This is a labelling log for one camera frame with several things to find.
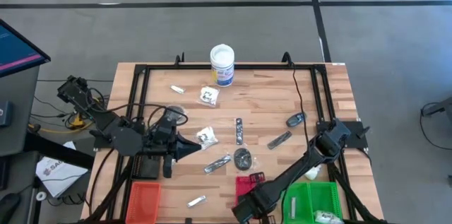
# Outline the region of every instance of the small red container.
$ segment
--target small red container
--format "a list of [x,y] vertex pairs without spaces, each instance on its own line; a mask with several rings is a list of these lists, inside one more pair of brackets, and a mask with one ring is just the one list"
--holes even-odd
[[265,182],[266,177],[263,172],[255,173],[248,177],[235,178],[235,205],[239,202],[239,196],[252,190],[256,186],[258,180],[259,182]]
[[160,202],[160,184],[133,182],[126,224],[155,224]]

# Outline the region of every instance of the monitor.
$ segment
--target monitor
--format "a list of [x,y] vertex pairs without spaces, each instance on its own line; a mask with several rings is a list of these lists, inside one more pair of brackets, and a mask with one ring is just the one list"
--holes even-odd
[[50,57],[0,19],[0,77],[50,61]]

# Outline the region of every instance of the green plastic bin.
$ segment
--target green plastic bin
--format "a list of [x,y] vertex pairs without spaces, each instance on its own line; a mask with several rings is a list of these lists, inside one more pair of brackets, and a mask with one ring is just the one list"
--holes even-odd
[[[291,218],[292,198],[295,197],[295,219]],[[316,223],[314,212],[327,211],[342,219],[342,210],[335,182],[300,182],[292,184],[284,200],[285,224]]]

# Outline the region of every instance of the white container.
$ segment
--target white container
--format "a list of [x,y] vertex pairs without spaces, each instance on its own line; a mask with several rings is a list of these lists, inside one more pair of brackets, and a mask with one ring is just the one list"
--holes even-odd
[[210,51],[213,81],[221,87],[230,86],[234,79],[234,50],[225,44]]

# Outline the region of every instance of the wooden table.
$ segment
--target wooden table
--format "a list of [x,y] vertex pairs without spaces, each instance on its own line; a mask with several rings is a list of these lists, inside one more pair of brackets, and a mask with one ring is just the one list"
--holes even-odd
[[[120,63],[112,87],[109,108],[124,105],[128,102],[129,91],[133,78],[135,63]],[[353,99],[352,88],[344,64],[326,64],[328,80],[333,98],[336,117],[343,121],[354,121],[358,113]],[[307,131],[311,138],[316,134],[318,121],[315,98],[308,71],[297,70],[296,78],[303,97],[304,110],[307,113]],[[318,75],[323,100],[325,117],[326,101]],[[150,74],[146,102],[161,105],[181,105],[188,112],[189,122],[178,127],[187,139],[193,139],[197,131],[206,126],[214,128],[219,144],[206,151],[199,151],[181,159],[173,169],[171,179],[160,175],[162,185],[158,223],[183,223],[185,218],[193,218],[194,223],[236,223],[231,208],[234,206],[235,177],[246,175],[241,173],[234,163],[206,175],[203,168],[227,153],[233,154],[238,148],[235,145],[235,118],[242,118],[244,123],[244,142],[251,154],[257,158],[256,172],[263,171],[267,179],[273,179],[283,170],[298,160],[306,150],[303,125],[289,129],[293,136],[274,150],[267,149],[267,143],[287,131],[285,121],[288,117],[300,111],[300,101],[289,70],[236,70],[234,83],[220,89],[216,108],[206,107],[196,101],[202,86],[213,84],[209,70],[152,70]],[[180,95],[170,89],[176,85],[186,89]],[[152,107],[144,110],[144,117],[149,116]],[[118,110],[117,114],[125,115],[126,109]],[[97,172],[100,162],[104,159],[107,149],[97,152],[92,174]],[[364,205],[378,218],[383,218],[379,197],[376,192],[373,174],[369,160],[359,151],[347,149],[345,160],[350,178],[350,184]],[[104,199],[110,190],[117,161],[117,152],[108,158],[103,167],[95,188],[93,209]],[[94,175],[91,176],[88,191]],[[318,181],[328,181],[326,166],[323,166]],[[347,204],[342,189],[341,201],[344,218],[348,217]],[[123,189],[118,193],[114,218],[119,217]],[[208,202],[193,208],[186,204],[202,195]],[[280,204],[272,213],[280,222]],[[88,216],[88,207],[83,207],[81,218]]]

